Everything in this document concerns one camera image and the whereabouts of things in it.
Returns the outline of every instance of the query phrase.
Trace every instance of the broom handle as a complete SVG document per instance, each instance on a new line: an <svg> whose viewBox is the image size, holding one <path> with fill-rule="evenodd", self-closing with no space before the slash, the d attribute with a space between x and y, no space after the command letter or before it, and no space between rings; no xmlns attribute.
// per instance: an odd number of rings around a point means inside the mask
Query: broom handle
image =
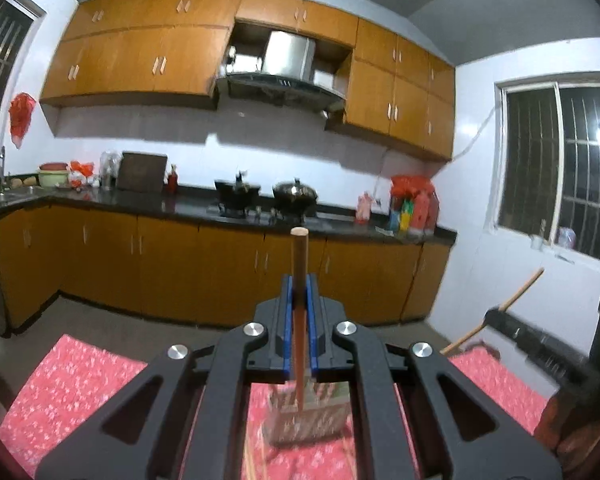
<svg viewBox="0 0 600 480"><path fill-rule="evenodd" d="M294 227L291 229L293 278L293 352L296 379L296 401L298 411L304 406L304 361L306 355L306 274L309 259L309 229Z"/></svg>
<svg viewBox="0 0 600 480"><path fill-rule="evenodd" d="M506 311L511 305L513 305L520 298L520 296L522 296L526 291L528 291L529 287L531 285L533 285L540 276L542 276L543 272L544 272L544 267L540 267L538 270L536 270L536 273L531 278L529 278L526 281L526 283L523 286L521 286L513 296L511 296L507 301L505 301L503 304L501 304L500 307L498 308L498 310L501 312ZM480 330L482 330L485 326L486 325L483 320L482 323L480 323L480 325L478 325L473 330L471 330L471 332L468 332L467 334L463 335L455 343L451 343L449 346L443 348L440 353L442 355L447 355L447 354L451 353L453 350L456 350L460 345L469 341L469 339L471 339L474 335L476 335L478 332L480 332Z"/></svg>

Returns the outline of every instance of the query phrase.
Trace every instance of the black countertop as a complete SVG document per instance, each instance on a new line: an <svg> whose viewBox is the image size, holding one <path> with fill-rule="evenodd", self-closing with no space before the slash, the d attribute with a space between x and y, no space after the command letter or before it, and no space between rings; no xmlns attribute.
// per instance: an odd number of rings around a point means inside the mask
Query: black countertop
<svg viewBox="0 0 600 480"><path fill-rule="evenodd" d="M16 209L49 203L189 221L197 224L224 224L227 227L263 232L288 234L290 228L293 227L288 222L272 218L270 212L264 208L259 218L254 212L250 212L246 219L220 216L217 201L208 190L197 194L183 192L176 196L169 196L120 190L88 189L78 193L73 190L36 188L31 195L22 192L22 199L17 202L0 204L0 217ZM351 209L318 204L316 216L307 217L304 226L313 235L346 238L361 242L400 244L431 242L451 246L456 241L455 231L441 227L436 227L433 236L415 237L408 234L391 236L384 231L388 221L384 215L373 215L371 222L367 225L356 224L353 219L354 212Z"/></svg>

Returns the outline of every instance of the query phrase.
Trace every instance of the floor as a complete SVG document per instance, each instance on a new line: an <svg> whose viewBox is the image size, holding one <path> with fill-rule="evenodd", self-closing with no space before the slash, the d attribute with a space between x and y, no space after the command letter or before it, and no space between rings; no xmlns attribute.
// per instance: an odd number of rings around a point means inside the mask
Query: floor
<svg viewBox="0 0 600 480"><path fill-rule="evenodd" d="M444 348L448 341L425 322L375 328L386 342L408 346L427 341ZM148 362L172 344L214 344L221 330L199 329L116 314L79 301L58 298L26 331L0 337L0 402L8 407L42 358L62 334L131 359Z"/></svg>

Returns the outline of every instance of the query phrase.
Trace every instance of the metal screw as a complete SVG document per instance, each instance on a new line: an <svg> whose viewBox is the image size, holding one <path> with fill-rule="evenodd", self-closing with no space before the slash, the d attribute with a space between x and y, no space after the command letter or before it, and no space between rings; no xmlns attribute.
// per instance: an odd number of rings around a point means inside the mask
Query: metal screw
<svg viewBox="0 0 600 480"><path fill-rule="evenodd" d="M184 359L188 353L189 349L184 345L173 345L167 350L167 355L171 359Z"/></svg>
<svg viewBox="0 0 600 480"><path fill-rule="evenodd" d="M431 354L433 354L433 348L431 348L429 343L416 343L411 348L411 351L417 357L429 357Z"/></svg>
<svg viewBox="0 0 600 480"><path fill-rule="evenodd" d="M246 335L250 335L252 337L256 337L260 334L262 334L264 332L264 326L262 325L262 323L256 323L254 321L251 321L250 323L247 323L244 328L242 329L242 331L246 334Z"/></svg>
<svg viewBox="0 0 600 480"><path fill-rule="evenodd" d="M336 325L336 330L342 335L351 335L353 334L358 327L355 323L350 321L342 321Z"/></svg>

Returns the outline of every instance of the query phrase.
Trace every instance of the bottle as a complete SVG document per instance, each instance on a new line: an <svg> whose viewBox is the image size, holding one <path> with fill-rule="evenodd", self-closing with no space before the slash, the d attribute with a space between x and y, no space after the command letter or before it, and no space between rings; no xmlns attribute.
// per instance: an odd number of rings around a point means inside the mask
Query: bottle
<svg viewBox="0 0 600 480"><path fill-rule="evenodd" d="M176 165L171 165L171 173L167 175L167 193L170 195L176 194L178 189L178 174L176 173Z"/></svg>

